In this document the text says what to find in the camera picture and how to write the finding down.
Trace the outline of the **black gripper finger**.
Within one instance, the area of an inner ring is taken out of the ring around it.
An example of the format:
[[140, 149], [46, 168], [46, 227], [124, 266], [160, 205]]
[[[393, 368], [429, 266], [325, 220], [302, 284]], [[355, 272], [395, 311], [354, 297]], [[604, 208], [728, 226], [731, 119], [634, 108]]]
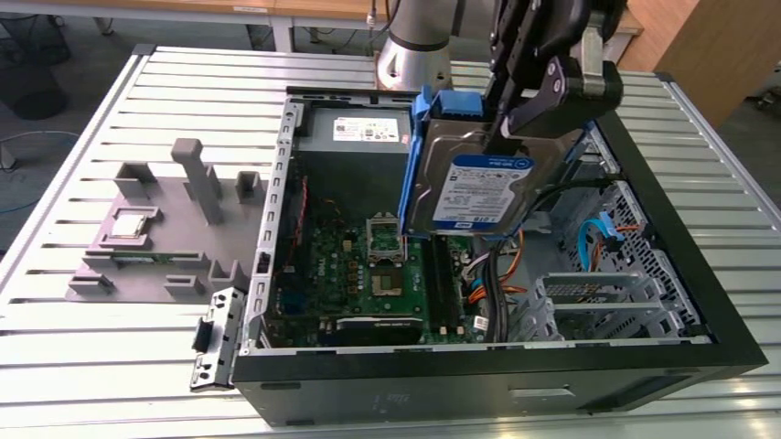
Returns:
[[550, 58], [537, 94], [508, 112], [504, 137], [562, 137], [621, 103], [624, 84], [616, 63], [604, 59], [598, 27], [586, 27], [576, 55]]
[[492, 52], [492, 79], [488, 88], [488, 105], [494, 121], [513, 111], [522, 102], [522, 88], [517, 84], [518, 63], [524, 60], [525, 41], [500, 42]]

